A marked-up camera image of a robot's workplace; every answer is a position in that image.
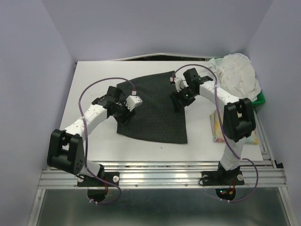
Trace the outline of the dark grey dotted skirt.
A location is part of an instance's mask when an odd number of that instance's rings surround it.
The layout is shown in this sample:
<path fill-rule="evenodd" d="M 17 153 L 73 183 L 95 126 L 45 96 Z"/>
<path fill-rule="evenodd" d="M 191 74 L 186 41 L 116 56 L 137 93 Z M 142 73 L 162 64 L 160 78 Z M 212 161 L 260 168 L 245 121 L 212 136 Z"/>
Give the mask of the dark grey dotted skirt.
<path fill-rule="evenodd" d="M 176 91 L 170 84 L 174 72 L 146 75 L 131 79 L 141 106 L 135 108 L 131 121 L 117 127 L 117 133 L 126 137 L 169 144 L 187 144 L 185 111 L 174 111 L 170 94 Z"/>

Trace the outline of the floral pastel skirt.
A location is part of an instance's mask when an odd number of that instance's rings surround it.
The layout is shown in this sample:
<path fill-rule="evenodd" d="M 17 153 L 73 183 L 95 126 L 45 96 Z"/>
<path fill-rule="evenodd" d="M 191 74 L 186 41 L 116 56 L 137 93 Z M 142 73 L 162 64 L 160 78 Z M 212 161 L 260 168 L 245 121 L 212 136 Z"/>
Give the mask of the floral pastel skirt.
<path fill-rule="evenodd" d="M 217 111 L 215 110 L 212 114 L 210 114 L 209 118 L 210 118 L 210 123 L 211 123 L 213 142 L 224 143 L 225 141 L 224 141 L 224 137 L 222 135 Z M 259 144 L 259 141 L 258 141 L 258 138 L 256 135 L 256 130 L 252 131 L 251 135 L 246 140 L 246 144 L 249 144 L 249 145 L 258 145 Z"/>

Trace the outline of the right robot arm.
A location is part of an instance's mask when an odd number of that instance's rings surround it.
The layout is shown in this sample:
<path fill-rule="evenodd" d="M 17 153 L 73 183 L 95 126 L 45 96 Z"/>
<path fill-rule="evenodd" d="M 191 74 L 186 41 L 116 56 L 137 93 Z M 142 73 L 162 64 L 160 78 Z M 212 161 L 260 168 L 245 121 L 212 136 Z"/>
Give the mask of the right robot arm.
<path fill-rule="evenodd" d="M 252 101 L 248 98 L 238 98 L 225 91 L 217 84 L 213 74 L 200 76 L 196 65 L 184 72 L 184 78 L 178 78 L 174 73 L 171 84 L 176 90 L 170 95 L 175 112 L 191 105 L 196 96 L 210 100 L 216 106 L 222 136 L 225 141 L 223 156 L 219 162 L 220 170 L 216 172 L 217 180 L 226 184 L 233 179 L 233 172 L 238 170 L 241 153 L 247 139 L 256 128 Z"/>

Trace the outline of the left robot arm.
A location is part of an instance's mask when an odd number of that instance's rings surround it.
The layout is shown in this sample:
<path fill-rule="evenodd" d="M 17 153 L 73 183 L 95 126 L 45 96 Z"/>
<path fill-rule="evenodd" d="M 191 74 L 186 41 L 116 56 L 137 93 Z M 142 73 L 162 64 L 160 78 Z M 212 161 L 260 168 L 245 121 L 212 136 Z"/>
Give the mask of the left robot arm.
<path fill-rule="evenodd" d="M 111 116 L 117 123 L 127 124 L 135 115 L 135 109 L 142 103 L 136 92 L 123 98 L 121 89 L 110 86 L 107 93 L 96 98 L 74 123 L 63 130 L 56 129 L 51 133 L 48 166 L 76 176 L 87 176 L 93 185 L 101 185 L 104 182 L 104 167 L 88 160 L 84 150 L 87 137 Z"/>

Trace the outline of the white skirt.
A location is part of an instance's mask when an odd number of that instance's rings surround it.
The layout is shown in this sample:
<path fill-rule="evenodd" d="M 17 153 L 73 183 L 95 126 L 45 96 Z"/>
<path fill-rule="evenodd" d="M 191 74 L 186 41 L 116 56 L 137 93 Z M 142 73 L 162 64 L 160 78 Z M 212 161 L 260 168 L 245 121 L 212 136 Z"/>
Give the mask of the white skirt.
<path fill-rule="evenodd" d="M 207 67 L 215 73 L 218 87 L 238 98 L 257 100 L 261 87 L 247 56 L 235 53 L 223 58 L 212 58 L 207 62 Z"/>

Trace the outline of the green plastic basket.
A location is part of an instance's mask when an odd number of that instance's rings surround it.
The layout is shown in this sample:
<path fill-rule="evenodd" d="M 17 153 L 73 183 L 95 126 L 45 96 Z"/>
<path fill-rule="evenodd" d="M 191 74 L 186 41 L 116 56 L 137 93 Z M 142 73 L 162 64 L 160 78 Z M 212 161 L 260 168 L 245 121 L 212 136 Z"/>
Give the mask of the green plastic basket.
<path fill-rule="evenodd" d="M 256 96 L 256 98 L 257 98 L 256 100 L 252 101 L 253 108 L 256 108 L 256 107 L 259 107 L 259 106 L 265 104 L 266 100 L 265 100 L 265 96 L 262 91 Z"/>

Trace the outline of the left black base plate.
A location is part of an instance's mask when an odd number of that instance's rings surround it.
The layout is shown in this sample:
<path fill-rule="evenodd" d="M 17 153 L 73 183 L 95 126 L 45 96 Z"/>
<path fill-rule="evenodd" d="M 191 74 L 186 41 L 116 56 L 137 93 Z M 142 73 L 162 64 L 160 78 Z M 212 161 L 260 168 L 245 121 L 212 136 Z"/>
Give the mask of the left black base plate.
<path fill-rule="evenodd" d="M 119 186 L 120 173 L 117 171 L 106 171 L 104 174 L 103 180 L 107 183 L 104 183 L 95 177 L 90 177 L 86 175 L 80 175 L 78 178 L 77 186 L 78 187 L 114 187 Z"/>

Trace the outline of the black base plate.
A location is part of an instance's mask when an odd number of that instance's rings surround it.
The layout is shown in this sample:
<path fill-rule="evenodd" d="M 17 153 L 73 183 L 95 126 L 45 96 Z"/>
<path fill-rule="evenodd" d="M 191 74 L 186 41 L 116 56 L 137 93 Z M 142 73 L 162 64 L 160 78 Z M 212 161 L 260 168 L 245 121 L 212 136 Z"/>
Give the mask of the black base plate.
<path fill-rule="evenodd" d="M 104 183 L 95 177 L 90 177 L 86 175 L 80 175 L 78 178 L 77 186 L 78 187 L 114 187 L 119 186 L 120 173 L 117 171 L 106 171 L 104 174 L 103 180 L 107 183 Z"/>
<path fill-rule="evenodd" d="M 198 183 L 201 186 L 242 186 L 245 184 L 241 171 L 229 175 L 222 175 L 217 171 L 202 171 Z"/>

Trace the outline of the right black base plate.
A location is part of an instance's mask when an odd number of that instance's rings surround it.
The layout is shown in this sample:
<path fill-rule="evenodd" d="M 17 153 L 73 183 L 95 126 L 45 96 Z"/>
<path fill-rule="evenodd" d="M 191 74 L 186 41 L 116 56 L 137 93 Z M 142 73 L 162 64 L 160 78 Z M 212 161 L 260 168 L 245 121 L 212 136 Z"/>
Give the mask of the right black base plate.
<path fill-rule="evenodd" d="M 198 183 L 201 186 L 242 186 L 245 184 L 241 171 L 229 175 L 222 175 L 217 171 L 202 171 Z"/>

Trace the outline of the aluminium rail frame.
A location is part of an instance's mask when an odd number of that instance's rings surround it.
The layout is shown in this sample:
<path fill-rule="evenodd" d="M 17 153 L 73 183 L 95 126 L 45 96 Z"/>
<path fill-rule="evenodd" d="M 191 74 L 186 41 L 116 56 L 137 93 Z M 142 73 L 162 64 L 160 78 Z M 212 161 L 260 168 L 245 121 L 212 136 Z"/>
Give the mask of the aluminium rail frame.
<path fill-rule="evenodd" d="M 283 168 L 277 168 L 271 147 L 259 115 L 255 114 L 256 134 L 259 138 L 262 161 L 257 161 L 258 187 L 277 187 L 284 204 L 288 221 L 297 226 L 298 217 L 293 210 Z M 198 178 L 204 170 L 215 170 L 217 161 L 104 161 L 107 171 L 120 173 L 119 186 L 130 189 L 198 189 Z M 77 189 L 74 175 L 57 169 L 42 171 L 28 225 L 36 226 L 44 200 L 50 189 Z"/>

